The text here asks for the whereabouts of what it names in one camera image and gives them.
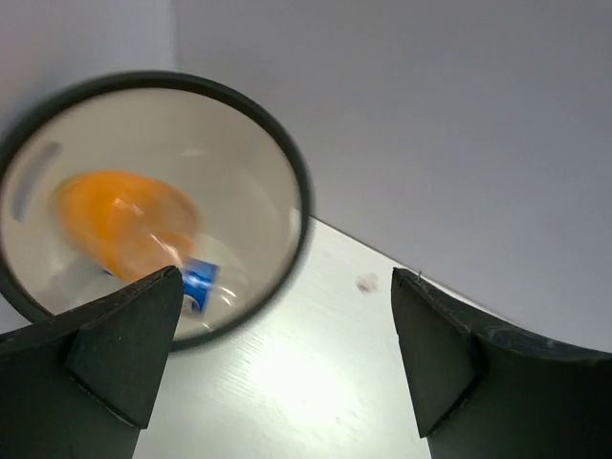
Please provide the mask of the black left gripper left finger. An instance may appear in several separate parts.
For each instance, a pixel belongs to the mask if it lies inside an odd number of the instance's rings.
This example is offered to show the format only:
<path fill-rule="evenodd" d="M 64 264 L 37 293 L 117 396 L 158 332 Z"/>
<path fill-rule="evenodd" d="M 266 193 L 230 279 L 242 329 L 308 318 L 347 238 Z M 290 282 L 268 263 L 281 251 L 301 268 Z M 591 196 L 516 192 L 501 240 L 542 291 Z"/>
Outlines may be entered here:
<path fill-rule="evenodd" d="M 130 458 L 147 429 L 183 303 L 166 267 L 1 337 L 4 458 Z"/>

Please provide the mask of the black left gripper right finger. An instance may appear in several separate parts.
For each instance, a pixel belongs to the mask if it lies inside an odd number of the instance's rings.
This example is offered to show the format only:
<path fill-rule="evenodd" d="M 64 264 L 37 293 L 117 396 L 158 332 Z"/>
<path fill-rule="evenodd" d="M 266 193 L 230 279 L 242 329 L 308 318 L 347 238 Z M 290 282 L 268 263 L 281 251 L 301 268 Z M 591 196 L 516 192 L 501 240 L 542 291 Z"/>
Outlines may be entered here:
<path fill-rule="evenodd" d="M 521 329 L 395 269 L 391 306 L 434 458 L 607 458 L 611 357 Z"/>

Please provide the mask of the blue label Pocari Sweat bottle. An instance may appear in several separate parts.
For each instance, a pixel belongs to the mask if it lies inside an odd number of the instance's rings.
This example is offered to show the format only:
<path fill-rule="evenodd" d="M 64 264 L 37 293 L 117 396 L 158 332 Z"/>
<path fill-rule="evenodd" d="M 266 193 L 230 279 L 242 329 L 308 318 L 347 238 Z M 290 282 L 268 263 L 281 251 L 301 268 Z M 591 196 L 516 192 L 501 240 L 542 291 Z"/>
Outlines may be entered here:
<path fill-rule="evenodd" d="M 243 270 L 231 266 L 197 258 L 181 260 L 166 257 L 123 267 L 118 271 L 106 267 L 100 270 L 127 284 L 166 266 L 173 266 L 181 272 L 184 292 L 182 314 L 189 319 L 206 322 L 211 328 L 213 322 L 227 318 L 245 305 L 250 282 Z"/>

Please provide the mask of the orange plastic bottle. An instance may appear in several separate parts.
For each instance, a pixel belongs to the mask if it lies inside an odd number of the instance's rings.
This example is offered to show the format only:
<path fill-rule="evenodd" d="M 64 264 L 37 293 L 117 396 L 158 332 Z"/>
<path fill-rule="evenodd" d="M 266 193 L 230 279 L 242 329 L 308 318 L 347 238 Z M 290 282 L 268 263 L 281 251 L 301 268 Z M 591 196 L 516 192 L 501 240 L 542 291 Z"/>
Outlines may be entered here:
<path fill-rule="evenodd" d="M 180 189 L 120 170 L 66 179 L 50 207 L 66 242 L 125 283 L 182 266 L 201 227 Z"/>

